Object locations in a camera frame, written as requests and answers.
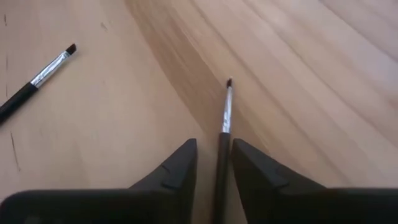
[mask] silver ferrule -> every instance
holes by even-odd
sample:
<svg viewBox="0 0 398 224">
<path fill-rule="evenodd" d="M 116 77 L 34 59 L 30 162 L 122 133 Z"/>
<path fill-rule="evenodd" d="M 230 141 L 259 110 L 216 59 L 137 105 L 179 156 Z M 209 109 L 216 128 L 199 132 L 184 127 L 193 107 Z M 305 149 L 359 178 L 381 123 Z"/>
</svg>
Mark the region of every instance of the silver ferrule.
<svg viewBox="0 0 398 224">
<path fill-rule="evenodd" d="M 47 65 L 39 74 L 37 74 L 30 84 L 40 88 L 40 86 L 47 81 L 58 68 L 68 59 L 69 53 L 67 51 L 62 52 L 56 59 L 54 59 L 49 65 Z"/>
<path fill-rule="evenodd" d="M 228 87 L 225 109 L 224 109 L 224 120 L 223 120 L 223 133 L 231 133 L 231 112 L 232 112 L 232 87 Z"/>
</svg>

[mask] wooden table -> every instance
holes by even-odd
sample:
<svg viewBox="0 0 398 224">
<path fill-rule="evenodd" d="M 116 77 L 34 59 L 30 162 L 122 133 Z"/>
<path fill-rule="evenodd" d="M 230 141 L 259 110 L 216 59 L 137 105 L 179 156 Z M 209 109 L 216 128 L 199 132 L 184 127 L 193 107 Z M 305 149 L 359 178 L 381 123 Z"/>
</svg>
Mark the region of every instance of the wooden table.
<svg viewBox="0 0 398 224">
<path fill-rule="evenodd" d="M 233 136 L 329 187 L 398 186 L 394 0 L 0 0 L 0 103 L 78 52 L 0 127 L 0 198 L 128 187 L 198 139 L 207 223 L 225 81 Z M 244 223 L 230 175 L 228 223 Z"/>
</svg>

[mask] eyeliner brush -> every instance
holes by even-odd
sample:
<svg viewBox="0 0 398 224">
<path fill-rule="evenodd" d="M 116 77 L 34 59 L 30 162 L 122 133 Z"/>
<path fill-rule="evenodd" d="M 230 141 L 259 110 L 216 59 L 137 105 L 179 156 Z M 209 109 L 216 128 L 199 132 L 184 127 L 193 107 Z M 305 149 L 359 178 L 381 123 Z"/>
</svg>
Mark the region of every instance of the eyeliner brush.
<svg viewBox="0 0 398 224">
<path fill-rule="evenodd" d="M 76 51 L 72 44 L 0 107 L 0 125 L 20 108 Z"/>
<path fill-rule="evenodd" d="M 224 108 L 223 127 L 218 136 L 218 158 L 216 187 L 213 199 L 212 224 L 224 223 L 226 181 L 228 176 L 229 140 L 231 139 L 232 78 L 226 83 L 227 95 Z"/>
</svg>

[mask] black brush handle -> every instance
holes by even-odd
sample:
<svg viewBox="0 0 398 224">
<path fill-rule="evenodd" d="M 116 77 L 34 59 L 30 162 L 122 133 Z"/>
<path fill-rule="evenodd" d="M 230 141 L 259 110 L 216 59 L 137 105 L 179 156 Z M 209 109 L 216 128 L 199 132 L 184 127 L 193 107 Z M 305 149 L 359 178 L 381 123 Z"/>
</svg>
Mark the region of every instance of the black brush handle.
<svg viewBox="0 0 398 224">
<path fill-rule="evenodd" d="M 218 158 L 216 187 L 213 199 L 213 221 L 212 224 L 224 223 L 226 181 L 228 177 L 228 161 L 229 161 L 229 133 L 220 133 L 218 136 Z"/>
<path fill-rule="evenodd" d="M 0 107 L 0 125 L 20 108 L 36 91 L 37 87 L 26 83 L 16 94 Z"/>
</svg>

